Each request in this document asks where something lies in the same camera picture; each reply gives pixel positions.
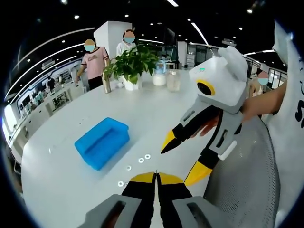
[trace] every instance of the glass jar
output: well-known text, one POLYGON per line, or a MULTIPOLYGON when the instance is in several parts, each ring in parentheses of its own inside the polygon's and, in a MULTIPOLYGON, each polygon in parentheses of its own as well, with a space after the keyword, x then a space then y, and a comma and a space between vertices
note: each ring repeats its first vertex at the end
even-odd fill
POLYGON ((177 71, 169 70, 167 74, 167 88, 170 92, 177 92, 180 90, 180 76, 177 71))

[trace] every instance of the gray gripper frame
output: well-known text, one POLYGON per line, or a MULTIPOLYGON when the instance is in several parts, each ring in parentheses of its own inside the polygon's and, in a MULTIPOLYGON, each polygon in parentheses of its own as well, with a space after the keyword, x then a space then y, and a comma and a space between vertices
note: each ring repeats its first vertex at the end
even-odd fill
POLYGON ((208 103, 202 102, 199 97, 195 99, 194 104, 190 109, 188 109, 184 116, 180 119, 180 123, 183 126, 186 126, 196 115, 207 109, 211 106, 208 103))
POLYGON ((176 199, 173 205, 183 228, 232 228, 225 214, 201 196, 176 199))
POLYGON ((141 201, 141 199, 114 194, 90 210, 85 216, 85 222, 78 228, 103 228, 118 204, 123 206, 123 210, 114 228, 130 228, 141 201))
POLYGON ((222 155, 234 141, 235 132, 242 124, 242 120, 243 114, 240 111, 236 114, 223 111, 222 120, 214 132, 214 137, 212 137, 214 140, 210 144, 209 149, 222 155))

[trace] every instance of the hand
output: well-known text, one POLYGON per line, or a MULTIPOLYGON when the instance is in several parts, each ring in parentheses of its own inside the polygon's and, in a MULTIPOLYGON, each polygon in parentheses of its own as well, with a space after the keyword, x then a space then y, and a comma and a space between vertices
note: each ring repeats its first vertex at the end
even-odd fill
POLYGON ((214 119, 206 122, 203 124, 190 138, 194 138, 200 131, 201 133, 199 134, 200 136, 204 136, 207 134, 212 128, 218 125, 219 122, 219 115, 215 117, 214 119))
MULTIPOLYGON (((254 112, 252 111, 253 106, 251 105, 250 99, 247 99, 244 102, 243 105, 243 121, 247 121, 250 120, 255 114, 253 114, 254 112)), ((200 136, 204 136, 205 134, 207 134, 212 128, 214 128, 215 126, 218 125, 219 122, 219 115, 217 117, 215 117, 214 119, 206 122, 205 124, 203 124, 190 138, 194 138, 200 131, 200 136)))

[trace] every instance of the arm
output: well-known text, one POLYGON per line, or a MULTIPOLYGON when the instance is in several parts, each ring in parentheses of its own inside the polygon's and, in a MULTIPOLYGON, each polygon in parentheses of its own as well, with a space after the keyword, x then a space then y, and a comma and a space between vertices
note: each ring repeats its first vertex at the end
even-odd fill
POLYGON ((255 87, 251 84, 249 87, 249 98, 253 96, 254 92, 255 92, 255 87))
POLYGON ((85 70, 85 66, 81 65, 80 70, 78 70, 77 75, 76 75, 77 79, 83 74, 84 70, 85 70))
POLYGON ((244 120, 249 120, 255 115, 272 114, 279 111, 286 92, 285 82, 283 85, 268 93, 251 97, 244 102, 244 120))
POLYGON ((101 53, 104 58, 104 61, 106 62, 106 67, 107 67, 108 65, 110 65, 110 58, 109 58, 109 54, 106 51, 105 47, 101 47, 101 53))

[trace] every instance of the face mask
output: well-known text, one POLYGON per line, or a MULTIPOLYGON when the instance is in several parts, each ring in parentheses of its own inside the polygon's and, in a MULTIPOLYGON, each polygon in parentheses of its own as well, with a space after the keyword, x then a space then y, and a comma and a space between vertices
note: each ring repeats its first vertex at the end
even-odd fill
POLYGON ((257 80, 263 86, 268 83, 268 78, 258 78, 257 80))
POLYGON ((95 45, 85 45, 85 50, 86 51, 93 51, 95 48, 95 45))
POLYGON ((126 37, 126 38, 124 38, 124 40, 125 40, 125 42, 127 42, 127 43, 129 43, 129 44, 131 44, 134 40, 135 40, 135 38, 132 38, 132 37, 126 37))

